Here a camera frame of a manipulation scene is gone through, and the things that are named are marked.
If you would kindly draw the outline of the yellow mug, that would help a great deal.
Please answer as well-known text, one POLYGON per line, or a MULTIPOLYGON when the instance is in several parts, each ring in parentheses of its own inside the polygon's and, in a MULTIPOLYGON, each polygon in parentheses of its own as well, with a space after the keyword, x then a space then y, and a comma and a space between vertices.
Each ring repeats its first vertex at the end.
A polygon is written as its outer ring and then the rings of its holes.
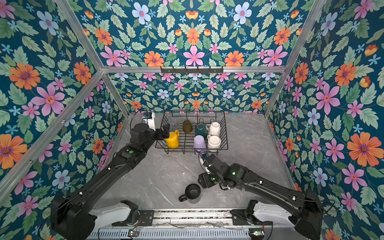
POLYGON ((167 146, 170 149, 176 149, 179 147, 179 131, 175 130, 174 132, 170 132, 169 137, 166 139, 167 146))

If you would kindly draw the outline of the lilac plastic cup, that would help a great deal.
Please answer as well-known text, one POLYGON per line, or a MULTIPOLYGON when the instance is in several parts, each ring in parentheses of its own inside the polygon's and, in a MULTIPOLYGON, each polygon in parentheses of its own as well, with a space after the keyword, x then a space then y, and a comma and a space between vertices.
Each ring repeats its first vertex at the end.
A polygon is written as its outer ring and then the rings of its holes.
POLYGON ((207 151, 205 138, 201 135, 194 137, 194 151, 197 154, 205 154, 207 151))

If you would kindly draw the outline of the red interior white mug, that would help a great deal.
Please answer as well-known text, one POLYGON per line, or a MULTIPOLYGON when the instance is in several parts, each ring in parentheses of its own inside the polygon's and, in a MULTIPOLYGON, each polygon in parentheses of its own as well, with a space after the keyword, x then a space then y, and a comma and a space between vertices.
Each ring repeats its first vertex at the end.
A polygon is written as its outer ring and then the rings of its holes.
POLYGON ((222 143, 221 138, 215 135, 208 135, 207 140, 208 140, 207 148, 210 150, 219 149, 222 143))

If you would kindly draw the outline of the black wire dish rack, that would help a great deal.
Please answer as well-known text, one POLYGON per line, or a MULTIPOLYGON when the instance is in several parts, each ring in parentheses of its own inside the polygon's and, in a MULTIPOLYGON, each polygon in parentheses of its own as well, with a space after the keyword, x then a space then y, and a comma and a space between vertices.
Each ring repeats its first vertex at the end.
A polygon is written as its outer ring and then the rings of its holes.
POLYGON ((218 122, 221 125, 221 131, 219 137, 222 140, 221 146, 217 150, 210 150, 207 148, 208 140, 205 139, 206 148, 208 153, 218 154, 220 151, 229 149, 229 141, 227 134, 227 123, 226 123, 226 113, 225 112, 185 112, 185 111, 169 111, 163 113, 161 127, 163 125, 169 124, 169 119, 177 118, 179 120, 179 147, 176 149, 170 149, 167 146, 165 140, 157 141, 155 144, 155 148, 164 150, 167 154, 171 152, 179 152, 179 153, 195 153, 194 151, 194 137, 195 135, 195 126, 198 123, 199 119, 204 120, 204 124, 210 124, 212 122, 218 122), (193 125, 193 131, 190 134, 185 134, 183 132, 183 122, 185 120, 191 121, 193 125))

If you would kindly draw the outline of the olive green glass cup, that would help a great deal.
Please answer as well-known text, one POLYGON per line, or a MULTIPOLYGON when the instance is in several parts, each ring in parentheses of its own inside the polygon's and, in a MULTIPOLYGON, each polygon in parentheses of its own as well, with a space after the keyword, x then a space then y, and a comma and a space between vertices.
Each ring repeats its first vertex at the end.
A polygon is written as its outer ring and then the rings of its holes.
POLYGON ((192 131, 193 131, 193 125, 192 125, 191 121, 185 120, 183 122, 183 132, 185 134, 190 134, 192 131))

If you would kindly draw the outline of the black mug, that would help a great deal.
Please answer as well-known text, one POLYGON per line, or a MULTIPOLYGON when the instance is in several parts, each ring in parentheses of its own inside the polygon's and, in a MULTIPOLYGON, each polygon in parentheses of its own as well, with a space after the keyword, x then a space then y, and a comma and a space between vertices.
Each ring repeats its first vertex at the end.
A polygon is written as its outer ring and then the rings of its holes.
POLYGON ((197 184, 190 184, 186 187, 185 193, 179 196, 179 202, 188 201, 191 204, 196 204, 201 199, 201 188, 197 184))

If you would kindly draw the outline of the white faceted mug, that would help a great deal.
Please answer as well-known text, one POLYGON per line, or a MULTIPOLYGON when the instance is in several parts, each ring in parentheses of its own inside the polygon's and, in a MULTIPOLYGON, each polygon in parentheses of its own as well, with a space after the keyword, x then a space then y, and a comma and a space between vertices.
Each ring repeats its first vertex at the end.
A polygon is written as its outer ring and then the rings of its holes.
POLYGON ((206 125, 208 135, 219 136, 221 131, 221 125, 218 122, 212 122, 206 125))

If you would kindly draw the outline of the green mug cream interior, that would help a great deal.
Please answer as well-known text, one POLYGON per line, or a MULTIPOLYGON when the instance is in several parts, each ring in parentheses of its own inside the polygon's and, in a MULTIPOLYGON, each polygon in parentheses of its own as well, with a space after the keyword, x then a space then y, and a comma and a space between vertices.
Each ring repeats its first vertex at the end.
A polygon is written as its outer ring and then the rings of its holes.
POLYGON ((198 120, 198 123, 195 126, 195 135, 202 136, 204 139, 207 138, 207 129, 203 119, 198 120))

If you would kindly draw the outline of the clear glass cup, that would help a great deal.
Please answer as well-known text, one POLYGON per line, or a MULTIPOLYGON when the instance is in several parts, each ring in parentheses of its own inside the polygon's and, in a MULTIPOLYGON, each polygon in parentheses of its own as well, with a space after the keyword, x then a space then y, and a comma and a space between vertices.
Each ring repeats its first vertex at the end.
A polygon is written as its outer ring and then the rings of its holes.
POLYGON ((179 128, 179 120, 175 117, 169 119, 170 131, 175 132, 179 128))

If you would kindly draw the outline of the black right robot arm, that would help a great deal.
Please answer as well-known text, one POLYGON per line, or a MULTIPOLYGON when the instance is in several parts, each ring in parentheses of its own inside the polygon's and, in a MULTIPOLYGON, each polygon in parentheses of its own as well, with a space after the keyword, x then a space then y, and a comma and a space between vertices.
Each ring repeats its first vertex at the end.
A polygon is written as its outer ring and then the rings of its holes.
POLYGON ((244 190, 270 201, 270 204, 250 201, 245 211, 248 222, 287 224, 310 240, 320 239, 325 210, 315 192, 283 187, 242 165, 229 166, 216 155, 202 154, 200 163, 205 169, 198 178, 202 188, 218 185, 223 191, 244 190))

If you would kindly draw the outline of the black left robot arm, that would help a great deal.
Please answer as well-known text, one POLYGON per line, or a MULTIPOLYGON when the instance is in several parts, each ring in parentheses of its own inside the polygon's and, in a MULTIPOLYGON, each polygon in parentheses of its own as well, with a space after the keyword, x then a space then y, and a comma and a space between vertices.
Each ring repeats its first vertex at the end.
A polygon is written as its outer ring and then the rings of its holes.
POLYGON ((170 136, 170 125, 151 129, 139 123, 130 130, 131 139, 111 162, 82 188, 51 203, 51 229, 67 240, 85 240, 102 220, 91 210, 104 193, 143 160, 157 140, 170 136))

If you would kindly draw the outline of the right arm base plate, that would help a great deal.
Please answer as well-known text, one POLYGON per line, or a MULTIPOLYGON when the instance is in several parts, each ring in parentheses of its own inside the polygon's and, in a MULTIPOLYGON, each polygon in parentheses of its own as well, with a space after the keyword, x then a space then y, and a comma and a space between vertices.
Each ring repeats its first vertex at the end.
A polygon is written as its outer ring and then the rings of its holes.
POLYGON ((272 226, 273 222, 266 221, 262 222, 255 217, 246 215, 245 209, 233 209, 230 210, 232 215, 232 221, 234 226, 272 226))

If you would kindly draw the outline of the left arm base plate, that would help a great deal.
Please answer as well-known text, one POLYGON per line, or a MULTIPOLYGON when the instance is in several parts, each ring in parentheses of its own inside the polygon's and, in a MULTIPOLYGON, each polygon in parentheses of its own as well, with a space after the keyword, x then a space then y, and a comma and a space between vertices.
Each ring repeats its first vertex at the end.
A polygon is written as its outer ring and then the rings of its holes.
POLYGON ((134 226, 149 227, 152 226, 154 220, 154 210, 136 210, 133 213, 134 226))

